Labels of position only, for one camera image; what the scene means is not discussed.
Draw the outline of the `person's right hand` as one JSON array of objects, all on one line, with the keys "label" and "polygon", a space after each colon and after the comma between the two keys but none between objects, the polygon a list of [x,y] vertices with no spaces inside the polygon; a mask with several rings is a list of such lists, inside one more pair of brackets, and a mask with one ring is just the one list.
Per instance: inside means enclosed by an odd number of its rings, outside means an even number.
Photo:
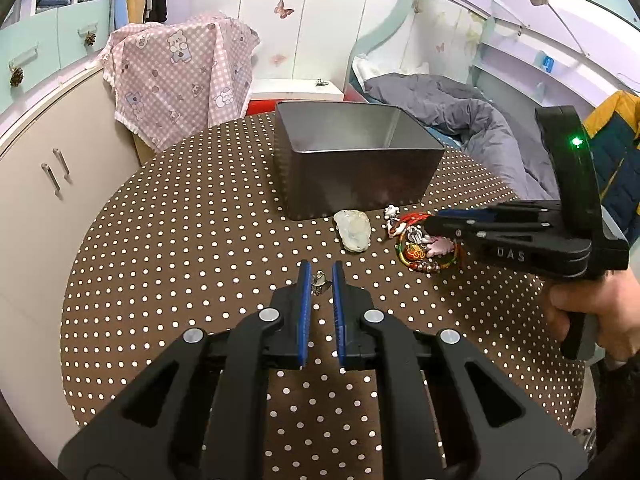
[{"label": "person's right hand", "polygon": [[631,269],[608,271],[597,281],[546,281],[540,305],[553,337],[563,341],[572,312],[598,319],[597,344],[614,362],[639,352],[639,282]]}]

